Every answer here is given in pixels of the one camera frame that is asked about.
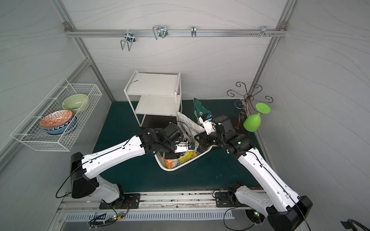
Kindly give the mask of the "white perforated plastic basket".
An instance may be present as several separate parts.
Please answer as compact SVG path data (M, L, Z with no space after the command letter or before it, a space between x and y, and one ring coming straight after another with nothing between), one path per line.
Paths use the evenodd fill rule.
M176 125L177 126L177 124L175 124L175 123L170 123L164 130L165 130L165 132L167 131L167 130L172 130L171 128L170 128L170 126L174 126L174 125ZM185 138L185 136L184 136L184 132L178 127L178 130L180 130L181 132L182 132L182 137L181 137L181 139L178 139L178 140L181 140L181 142L191 142L191 141L187 141L186 140L186 138ZM191 162L193 162L193 161L195 161L195 160L197 160L198 158L200 158L201 156L203 156L203 155L205 155L206 153L208 153L208 152L210 152L211 151L211 149L214 147L209 147L209 148L207 148L207 149L205 149L205 148L201 148L201 147L199 147L199 144L198 143L195 143L195 146L196 146L196 148L195 148L195 150L191 150L192 152L194 152L194 153L196 153L197 154L197 157L196 158L193 158L192 160L190 160L190 161L187 161L187 162L185 162L185 163L183 163L183 164L181 164L180 162L179 162L179 164L177 165L177 167L175 167L175 168L173 168L173 169L167 169L166 167L165 167L165 164L164 164L164 156L163 156L163 152L157 152L157 153L155 153L155 155L154 155L154 157L155 157L155 159L156 159L156 161L157 161L157 163L158 163L158 165L159 165L159 167L161 168L161 169L163 169L163 170L165 170L165 171L175 171L175 170L177 170L177 169L179 169L179 168L181 168L181 167L183 167L183 166L185 166L185 165L187 165L187 164L189 164L189 163L191 163Z

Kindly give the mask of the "white green fertilizer bag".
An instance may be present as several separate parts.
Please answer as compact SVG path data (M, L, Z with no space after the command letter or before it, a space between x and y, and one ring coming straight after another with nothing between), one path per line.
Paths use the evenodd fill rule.
M187 141L198 143L195 136L205 132L205 128L194 122L184 114L177 112L177 126L184 132L184 136Z

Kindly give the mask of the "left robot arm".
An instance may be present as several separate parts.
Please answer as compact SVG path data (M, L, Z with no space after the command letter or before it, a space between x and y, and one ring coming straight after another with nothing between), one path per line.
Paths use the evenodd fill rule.
M182 130L171 123L164 129L143 129L127 141L100 152L74 153L70 159L71 197L94 196L106 203L123 200L121 187L102 178L102 172L145 154L163 152L167 159L177 159L180 153L193 147L194 143L186 141Z

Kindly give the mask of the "yellow green seed bag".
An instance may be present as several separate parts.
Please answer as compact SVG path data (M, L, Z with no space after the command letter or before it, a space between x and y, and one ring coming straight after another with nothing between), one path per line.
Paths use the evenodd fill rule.
M187 151L183 156L178 158L178 161L183 164L187 161L192 160L193 158L196 158L197 154L192 151Z

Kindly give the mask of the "dark green fertilizer bag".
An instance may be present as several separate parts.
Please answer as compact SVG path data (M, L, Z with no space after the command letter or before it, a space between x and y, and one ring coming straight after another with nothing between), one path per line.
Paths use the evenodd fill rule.
M199 120L200 118L202 118L203 121L205 121L213 117L211 111L206 109L197 98L193 99L193 110L194 110L194 121L197 122L199 125L202 124Z

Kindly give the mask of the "orange white small bag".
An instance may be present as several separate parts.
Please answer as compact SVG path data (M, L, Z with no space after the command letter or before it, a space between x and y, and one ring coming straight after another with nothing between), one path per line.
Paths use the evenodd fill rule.
M164 164L165 164L165 167L167 169L173 169L175 167L177 167L177 165L179 164L179 160L178 159L163 159L164 160Z

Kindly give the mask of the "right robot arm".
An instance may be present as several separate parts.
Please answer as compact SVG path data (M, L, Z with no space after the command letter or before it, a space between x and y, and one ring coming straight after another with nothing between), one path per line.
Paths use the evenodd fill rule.
M232 189L236 200L267 218L275 231L294 231L306 220L313 203L291 189L270 167L246 134L238 134L227 116L201 116L205 131L195 139L201 148L216 145L237 159L258 181L263 196L247 186L236 184Z

